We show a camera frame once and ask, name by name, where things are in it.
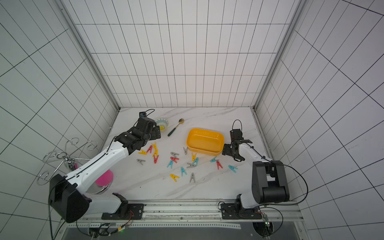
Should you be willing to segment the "grey clothespin bottom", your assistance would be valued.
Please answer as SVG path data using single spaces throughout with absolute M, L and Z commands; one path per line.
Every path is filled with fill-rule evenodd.
M 195 173 L 191 174 L 190 183 L 196 183 Z

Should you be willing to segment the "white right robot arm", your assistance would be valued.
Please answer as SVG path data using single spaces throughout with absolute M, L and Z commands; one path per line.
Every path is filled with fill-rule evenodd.
M 251 188 L 237 196 L 238 208 L 255 209 L 266 204 L 288 202 L 290 192 L 284 164 L 256 151 L 252 142 L 243 138 L 241 129 L 231 130 L 230 137 L 231 142 L 224 144 L 222 154 L 236 162 L 248 162 L 252 170 Z

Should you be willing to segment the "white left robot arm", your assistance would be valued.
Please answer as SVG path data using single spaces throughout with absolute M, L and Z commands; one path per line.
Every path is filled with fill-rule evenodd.
M 113 138 L 109 147 L 85 165 L 66 176 L 50 179 L 48 204 L 67 223 L 84 215 L 103 214 L 106 219 L 123 220 L 129 215 L 129 203 L 122 195 L 101 197 L 88 194 L 90 186 L 119 161 L 139 151 L 148 141 L 161 138 L 160 127 L 148 117 L 140 117 L 128 131 Z

